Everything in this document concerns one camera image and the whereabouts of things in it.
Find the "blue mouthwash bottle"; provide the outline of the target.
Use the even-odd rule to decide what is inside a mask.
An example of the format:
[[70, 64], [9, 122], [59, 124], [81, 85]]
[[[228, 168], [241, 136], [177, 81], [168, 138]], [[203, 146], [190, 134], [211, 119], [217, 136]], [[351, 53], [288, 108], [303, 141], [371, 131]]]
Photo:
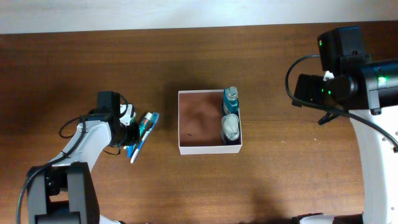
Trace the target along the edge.
[[236, 114], [239, 111], [238, 89], [235, 86], [224, 89], [223, 92], [223, 115]]

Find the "clear pump soap bottle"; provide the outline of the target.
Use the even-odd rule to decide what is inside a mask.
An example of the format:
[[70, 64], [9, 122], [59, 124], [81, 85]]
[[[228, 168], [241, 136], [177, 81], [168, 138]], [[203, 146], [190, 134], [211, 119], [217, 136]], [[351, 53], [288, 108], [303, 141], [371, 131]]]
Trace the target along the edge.
[[221, 139], [226, 145], [238, 143], [240, 137], [239, 117], [236, 114], [228, 114], [221, 119]]

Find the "blue disposable razor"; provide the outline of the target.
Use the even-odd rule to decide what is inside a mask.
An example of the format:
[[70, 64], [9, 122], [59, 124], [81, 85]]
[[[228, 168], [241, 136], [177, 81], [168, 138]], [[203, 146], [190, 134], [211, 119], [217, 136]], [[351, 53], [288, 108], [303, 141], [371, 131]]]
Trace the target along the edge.
[[133, 152], [134, 152], [134, 148], [135, 148], [135, 145], [126, 146], [126, 151], [127, 151], [127, 156], [128, 156], [128, 158], [131, 158], [131, 157], [132, 157]]

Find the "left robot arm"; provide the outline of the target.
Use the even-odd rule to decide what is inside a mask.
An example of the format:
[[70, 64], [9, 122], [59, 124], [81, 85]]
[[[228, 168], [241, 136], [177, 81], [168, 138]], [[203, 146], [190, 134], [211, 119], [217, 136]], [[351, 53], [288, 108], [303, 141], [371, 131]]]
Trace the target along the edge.
[[114, 91], [97, 94], [96, 107], [75, 118], [76, 132], [48, 163], [27, 173], [20, 197], [27, 197], [29, 223], [113, 223], [101, 214], [91, 171], [106, 147], [140, 141], [134, 105]]

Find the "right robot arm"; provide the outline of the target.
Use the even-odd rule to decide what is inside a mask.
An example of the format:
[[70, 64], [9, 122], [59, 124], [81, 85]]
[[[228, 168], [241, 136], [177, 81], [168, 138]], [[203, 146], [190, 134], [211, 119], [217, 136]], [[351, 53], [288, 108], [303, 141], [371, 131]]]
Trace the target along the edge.
[[317, 39], [324, 76], [301, 74], [292, 104], [325, 111], [323, 125], [344, 116], [354, 127], [364, 183], [364, 212], [309, 213], [292, 223], [397, 223], [397, 60], [374, 62], [358, 26]]

